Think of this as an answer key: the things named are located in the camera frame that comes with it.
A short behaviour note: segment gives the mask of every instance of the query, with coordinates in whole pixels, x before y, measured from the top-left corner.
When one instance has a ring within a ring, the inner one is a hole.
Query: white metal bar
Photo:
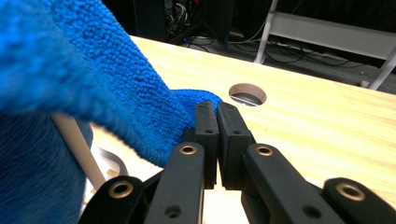
[[[388,75],[392,72],[393,68],[396,67],[396,46],[393,49],[393,52],[389,55],[389,58],[385,61],[385,63],[378,70],[378,75],[375,80],[370,83],[367,87],[370,90],[377,90],[378,87],[385,81]]]
[[[98,155],[100,155],[101,157],[108,159],[110,161],[114,161],[118,166],[119,166],[119,175],[129,175],[128,174],[128,169],[126,168],[125,163],[123,162],[123,160],[118,157],[116,154],[109,152],[105,149],[102,149],[100,147],[94,147],[93,149],[91,149],[91,151],[93,151],[93,153],[97,153]]]
[[[271,27],[274,20],[274,13],[276,10],[277,0],[273,0],[267,18],[265,19],[264,30],[262,31],[262,40],[260,41],[259,51],[257,52],[254,63],[264,63],[265,60],[265,46],[267,45],[268,36],[271,33]]]
[[[88,147],[76,120],[65,114],[55,114],[52,116],[52,119],[85,175],[91,181],[93,187],[98,190],[106,180],[102,175],[95,158],[91,154],[90,148]]]
[[[272,35],[387,60],[396,34],[276,12]]]

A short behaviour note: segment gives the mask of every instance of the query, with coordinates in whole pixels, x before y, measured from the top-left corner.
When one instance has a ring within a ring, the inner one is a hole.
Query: towel
[[[193,107],[171,91],[100,0],[0,1],[0,223],[77,223],[85,175],[51,115],[106,127],[165,166]]]

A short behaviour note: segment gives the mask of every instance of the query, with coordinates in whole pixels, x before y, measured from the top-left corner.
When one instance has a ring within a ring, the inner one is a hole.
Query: black plastic part
[[[245,214],[249,224],[268,224],[270,213],[265,203],[258,198],[252,197],[242,191],[241,204],[244,207]]]
[[[210,101],[195,107],[194,142],[205,149],[205,189],[213,189],[217,176],[219,127]]]
[[[238,109],[226,103],[218,104],[219,168],[222,186],[242,189],[242,155],[254,138]]]
[[[344,223],[276,148],[251,145],[243,160],[269,210],[269,223]]]
[[[202,223],[204,159],[204,149],[196,143],[175,146],[144,223]]]
[[[356,181],[329,179],[325,182],[322,197],[346,223],[396,223],[396,211]]]
[[[130,194],[122,198],[110,196],[111,190],[122,193],[128,183],[133,188]],[[141,223],[146,210],[140,201],[142,194],[142,181],[135,177],[121,175],[110,179],[93,195],[78,223],[118,224],[129,223],[129,220]]]
[[[185,129],[181,142],[195,142],[195,129]]]
[[[157,189],[158,183],[160,183],[161,176],[163,175],[163,171],[160,171],[158,174],[152,176],[145,182],[143,182],[142,188],[143,188],[143,194],[139,198],[141,206],[144,207],[144,210],[139,210],[141,211],[141,214],[137,214],[138,217],[142,217],[137,220],[131,220],[130,223],[143,223],[143,221],[146,219],[147,212],[149,210],[149,207],[151,205],[152,199],[154,197],[155,190]]]

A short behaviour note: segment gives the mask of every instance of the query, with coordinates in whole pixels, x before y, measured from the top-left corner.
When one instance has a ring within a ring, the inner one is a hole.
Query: brass insert
[[[184,155],[192,155],[197,151],[196,147],[193,146],[184,146],[180,149],[180,152]]]
[[[271,156],[274,152],[268,147],[256,147],[256,152],[262,156]]]
[[[110,197],[115,199],[125,198],[134,190],[134,185],[126,180],[118,181],[111,185],[108,190]]]
[[[339,183],[335,186],[335,189],[344,197],[356,202],[361,202],[366,198],[363,191],[348,183]]]

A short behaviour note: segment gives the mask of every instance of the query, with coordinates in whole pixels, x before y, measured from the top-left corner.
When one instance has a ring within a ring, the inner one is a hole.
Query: light wood tabletop
[[[308,182],[322,187],[329,178],[350,178],[396,207],[396,95],[132,39],[170,89],[211,91],[237,106],[256,141],[278,148]],[[240,83],[261,88],[266,101],[233,101],[230,88]],[[143,180],[161,170],[100,128],[93,144],[119,155],[130,175]],[[204,223],[248,223],[239,195],[219,181],[206,190]]]

